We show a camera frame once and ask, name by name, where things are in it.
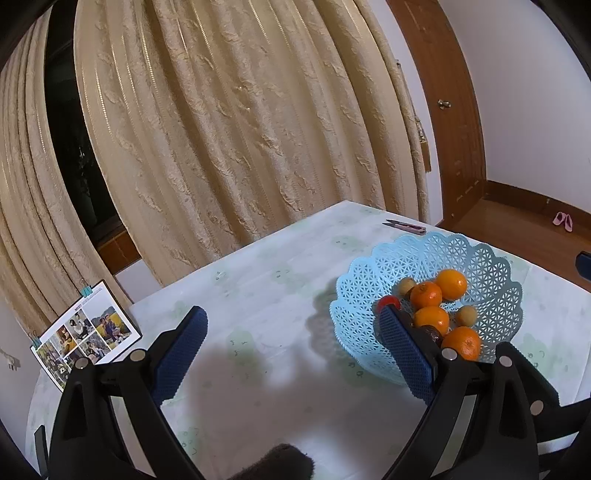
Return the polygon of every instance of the beige curtain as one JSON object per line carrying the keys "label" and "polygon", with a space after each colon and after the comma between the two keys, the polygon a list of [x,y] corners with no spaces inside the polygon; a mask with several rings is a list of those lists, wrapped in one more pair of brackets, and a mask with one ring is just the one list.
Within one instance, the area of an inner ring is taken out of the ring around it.
{"label": "beige curtain", "polygon": [[410,100],[364,2],[78,3],[86,125],[160,283],[345,199],[427,220]]}
{"label": "beige curtain", "polygon": [[101,278],[129,305],[82,228],[51,144],[43,85],[49,15],[0,74],[0,289],[35,335]]}

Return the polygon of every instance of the dark window glass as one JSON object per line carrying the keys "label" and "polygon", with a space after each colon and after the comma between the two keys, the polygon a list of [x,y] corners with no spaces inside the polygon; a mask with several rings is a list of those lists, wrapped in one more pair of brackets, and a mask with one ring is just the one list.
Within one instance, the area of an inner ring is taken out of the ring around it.
{"label": "dark window glass", "polygon": [[59,0],[51,12],[45,95],[51,140],[66,189],[88,236],[97,245],[123,230],[100,172],[80,106],[74,69],[77,0]]}

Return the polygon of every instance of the light blue plastic basket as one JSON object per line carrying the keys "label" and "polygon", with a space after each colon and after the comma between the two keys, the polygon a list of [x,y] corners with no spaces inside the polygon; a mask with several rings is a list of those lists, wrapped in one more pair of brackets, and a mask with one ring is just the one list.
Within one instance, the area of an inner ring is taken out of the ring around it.
{"label": "light blue plastic basket", "polygon": [[[471,246],[463,235],[403,235],[393,243],[377,245],[371,257],[353,260],[349,271],[337,280],[337,299],[330,304],[337,340],[367,371],[403,384],[394,359],[376,340],[372,306],[384,295],[396,295],[400,279],[431,280],[445,268],[462,272],[468,291],[442,307],[455,312],[463,305],[476,306],[474,329],[482,339],[479,360],[493,362],[496,344],[511,340],[523,321],[522,289],[511,280],[511,266],[505,258],[495,256],[487,244]],[[410,302],[401,299],[401,303],[403,310],[414,313]]]}

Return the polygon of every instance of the pink slipper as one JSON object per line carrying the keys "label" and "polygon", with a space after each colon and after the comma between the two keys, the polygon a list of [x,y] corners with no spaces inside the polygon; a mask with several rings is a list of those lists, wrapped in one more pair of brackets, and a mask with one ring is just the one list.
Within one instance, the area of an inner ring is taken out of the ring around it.
{"label": "pink slipper", "polygon": [[558,212],[554,217],[554,220],[552,220],[552,223],[555,225],[560,225],[562,222],[566,220],[566,217],[568,217],[568,215],[566,215],[565,213]]}
{"label": "pink slipper", "polygon": [[568,233],[573,231],[573,219],[570,217],[568,213],[566,214],[566,218],[564,220],[564,229]]}

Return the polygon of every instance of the metal screw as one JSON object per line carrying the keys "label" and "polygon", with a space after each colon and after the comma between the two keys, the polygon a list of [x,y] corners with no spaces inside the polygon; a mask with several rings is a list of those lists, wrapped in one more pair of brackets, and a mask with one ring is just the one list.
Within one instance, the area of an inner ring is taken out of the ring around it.
{"label": "metal screw", "polygon": [[76,360],[76,363],[74,364],[74,366],[77,369],[82,370],[83,368],[86,368],[88,366],[88,363],[89,363],[89,360],[84,356],[84,357]]}
{"label": "metal screw", "polygon": [[542,410],[544,410],[544,402],[541,400],[535,400],[530,405],[530,412],[534,417],[537,417],[540,413],[542,413]]}
{"label": "metal screw", "polygon": [[457,352],[453,348],[444,348],[441,350],[441,354],[446,360],[455,360],[457,358]]}
{"label": "metal screw", "polygon": [[513,361],[508,356],[505,356],[505,355],[503,355],[501,358],[499,358],[499,363],[503,367],[507,367],[507,368],[509,368],[511,365],[513,365]]}
{"label": "metal screw", "polygon": [[141,362],[144,358],[146,358],[146,350],[138,348],[129,354],[129,358],[132,362]]}

